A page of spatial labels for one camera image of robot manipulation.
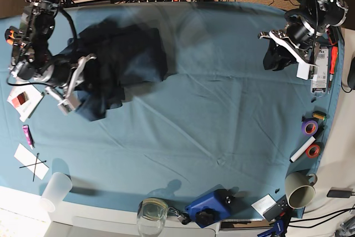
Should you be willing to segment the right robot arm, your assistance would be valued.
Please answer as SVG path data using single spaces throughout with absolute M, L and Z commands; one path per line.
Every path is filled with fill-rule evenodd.
M 67 19 L 73 36 L 65 50 L 52 55 L 48 39 L 57 13 Z M 169 72 L 157 28 L 118 28 L 107 18 L 77 33 L 59 0 L 29 0 L 20 27 L 8 28 L 5 38 L 12 46 L 9 74 L 17 80 L 13 86 L 42 85 L 69 110 L 120 107 L 125 87 L 162 82 Z

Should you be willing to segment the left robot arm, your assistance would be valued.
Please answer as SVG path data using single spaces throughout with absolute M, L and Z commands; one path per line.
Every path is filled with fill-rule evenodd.
M 285 13 L 287 22 L 280 34 L 301 56 L 309 56 L 313 64 L 316 40 L 329 27 L 338 27 L 346 20 L 348 6 L 343 0 L 296 0 L 299 6 Z

